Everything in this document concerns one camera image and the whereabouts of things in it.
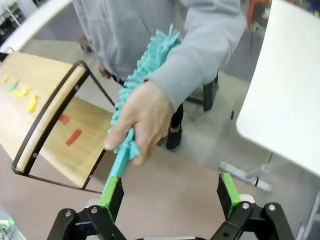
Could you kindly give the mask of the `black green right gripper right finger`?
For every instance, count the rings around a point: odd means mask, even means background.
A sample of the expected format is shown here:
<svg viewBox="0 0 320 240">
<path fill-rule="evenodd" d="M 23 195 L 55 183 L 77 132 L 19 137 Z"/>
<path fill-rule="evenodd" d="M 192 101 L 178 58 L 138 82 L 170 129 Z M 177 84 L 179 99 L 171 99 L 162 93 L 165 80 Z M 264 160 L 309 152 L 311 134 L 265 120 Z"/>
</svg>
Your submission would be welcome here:
<svg viewBox="0 0 320 240">
<path fill-rule="evenodd" d="M 263 207 L 241 200 L 229 173 L 220 173 L 217 194 L 225 216 L 212 240 L 238 240 L 244 232 L 254 233 L 258 240 L 293 240 L 283 208 L 276 202 Z"/>
</svg>

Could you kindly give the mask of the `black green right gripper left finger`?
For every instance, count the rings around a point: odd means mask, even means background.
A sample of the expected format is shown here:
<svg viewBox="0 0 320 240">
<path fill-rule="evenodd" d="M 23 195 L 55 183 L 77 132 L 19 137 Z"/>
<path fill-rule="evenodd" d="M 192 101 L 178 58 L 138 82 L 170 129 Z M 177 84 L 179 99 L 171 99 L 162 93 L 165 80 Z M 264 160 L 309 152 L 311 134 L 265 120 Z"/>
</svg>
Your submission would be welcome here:
<svg viewBox="0 0 320 240">
<path fill-rule="evenodd" d="M 124 240 L 115 222 L 124 197 L 122 180 L 112 176 L 98 205 L 80 212 L 71 208 L 60 210 L 48 235 L 49 240 L 85 240 L 97 236 L 100 240 Z"/>
</svg>

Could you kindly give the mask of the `person's left hand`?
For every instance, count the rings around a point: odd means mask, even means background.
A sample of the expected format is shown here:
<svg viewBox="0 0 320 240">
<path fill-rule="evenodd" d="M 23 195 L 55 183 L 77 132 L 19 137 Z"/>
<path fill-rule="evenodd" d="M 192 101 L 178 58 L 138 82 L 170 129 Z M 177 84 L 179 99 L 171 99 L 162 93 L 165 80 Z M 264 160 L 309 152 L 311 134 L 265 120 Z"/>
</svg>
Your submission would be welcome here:
<svg viewBox="0 0 320 240">
<path fill-rule="evenodd" d="M 152 155 L 161 138 L 167 135 L 172 115 L 169 99 L 154 83 L 147 81 L 127 98 L 120 117 L 106 137 L 104 148 L 114 150 L 134 128 L 139 155 L 132 163 L 141 165 Z"/>
</svg>

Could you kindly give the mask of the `person's right hand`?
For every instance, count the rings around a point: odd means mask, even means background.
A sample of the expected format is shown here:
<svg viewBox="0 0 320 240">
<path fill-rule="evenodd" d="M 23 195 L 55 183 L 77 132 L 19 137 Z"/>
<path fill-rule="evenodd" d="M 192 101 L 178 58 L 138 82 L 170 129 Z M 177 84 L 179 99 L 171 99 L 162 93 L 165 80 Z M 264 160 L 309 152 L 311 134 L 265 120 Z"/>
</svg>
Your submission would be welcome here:
<svg viewBox="0 0 320 240">
<path fill-rule="evenodd" d="M 102 77 L 106 78 L 106 79 L 110 79 L 111 78 L 111 74 L 106 70 L 106 68 L 104 67 L 103 64 L 101 64 L 99 66 L 99 72 L 101 74 Z"/>
</svg>

